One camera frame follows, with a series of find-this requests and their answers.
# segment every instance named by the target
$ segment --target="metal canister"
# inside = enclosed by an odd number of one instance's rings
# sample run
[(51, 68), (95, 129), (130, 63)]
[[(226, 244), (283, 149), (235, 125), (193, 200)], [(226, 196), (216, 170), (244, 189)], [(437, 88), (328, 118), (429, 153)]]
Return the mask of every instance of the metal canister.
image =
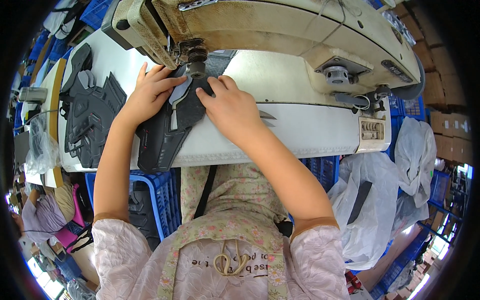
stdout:
[(18, 95), (19, 102), (42, 104), (47, 99), (48, 90), (43, 87), (22, 87)]

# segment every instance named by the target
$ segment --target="floral apron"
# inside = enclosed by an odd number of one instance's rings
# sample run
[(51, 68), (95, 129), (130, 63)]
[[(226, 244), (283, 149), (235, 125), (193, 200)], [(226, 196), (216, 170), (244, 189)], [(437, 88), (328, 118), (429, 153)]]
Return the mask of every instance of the floral apron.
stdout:
[[(268, 259), (268, 299), (286, 300), (283, 237), (274, 223), (274, 220), (283, 220), (286, 217), (285, 208), (254, 164), (218, 167), (205, 215), (194, 220), (185, 218), (193, 214), (184, 210), (184, 195), (191, 197), (187, 203), (199, 199), (208, 167), (182, 168), (182, 213), (187, 212), (183, 218), (184, 224), (177, 229), (167, 255), (158, 286), (158, 297), (162, 300), (173, 299), (180, 249), (196, 240), (212, 239), (223, 243), (222, 252), (214, 259), (214, 268), (222, 276), (237, 276), (247, 263), (248, 255), (239, 253), (239, 240), (263, 250)], [(196, 207), (195, 203), (189, 205), (192, 209)], [(233, 261), (225, 253), (226, 243), (236, 245), (237, 261)]]

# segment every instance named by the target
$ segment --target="apron strap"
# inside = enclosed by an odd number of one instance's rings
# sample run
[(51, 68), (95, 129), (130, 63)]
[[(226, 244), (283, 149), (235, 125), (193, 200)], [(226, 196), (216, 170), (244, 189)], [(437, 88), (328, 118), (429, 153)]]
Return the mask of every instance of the apron strap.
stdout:
[(212, 191), (213, 179), (215, 179), (215, 174), (216, 174), (216, 167), (218, 166), (217, 165), (210, 166), (210, 170), (208, 171), (207, 182), (205, 183), (202, 197), (200, 198), (200, 202), (198, 203), (197, 210), (195, 211), (195, 215), (193, 216), (194, 219), (204, 215), (205, 208), (207, 207), (208, 196)]

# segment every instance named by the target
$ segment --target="pink floral shirt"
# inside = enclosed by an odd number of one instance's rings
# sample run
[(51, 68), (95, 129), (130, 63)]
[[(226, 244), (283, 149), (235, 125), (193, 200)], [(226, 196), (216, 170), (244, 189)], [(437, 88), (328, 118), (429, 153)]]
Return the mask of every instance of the pink floral shirt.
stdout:
[[(101, 285), (97, 299), (160, 299), (157, 289), (176, 232), (153, 253), (141, 232), (121, 220), (101, 219), (92, 233)], [(180, 250), (174, 299), (268, 299), (266, 253), (240, 240), (240, 253), (249, 255), (246, 267), (237, 276), (221, 276), (212, 262), (222, 244), (201, 239)], [(292, 243), (284, 237), (283, 249), (288, 299), (349, 299), (338, 228), (317, 226)], [(236, 259), (234, 243), (227, 243), (225, 252)]]

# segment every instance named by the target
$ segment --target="woman's right hand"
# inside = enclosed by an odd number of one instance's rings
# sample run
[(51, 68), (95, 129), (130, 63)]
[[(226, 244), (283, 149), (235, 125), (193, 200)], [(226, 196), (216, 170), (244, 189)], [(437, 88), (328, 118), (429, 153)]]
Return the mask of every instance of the woman's right hand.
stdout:
[(202, 88), (197, 88), (197, 96), (212, 123), (232, 143), (242, 148), (252, 134), (266, 129), (253, 96), (239, 90), (231, 77), (209, 77), (207, 81), (215, 98)]

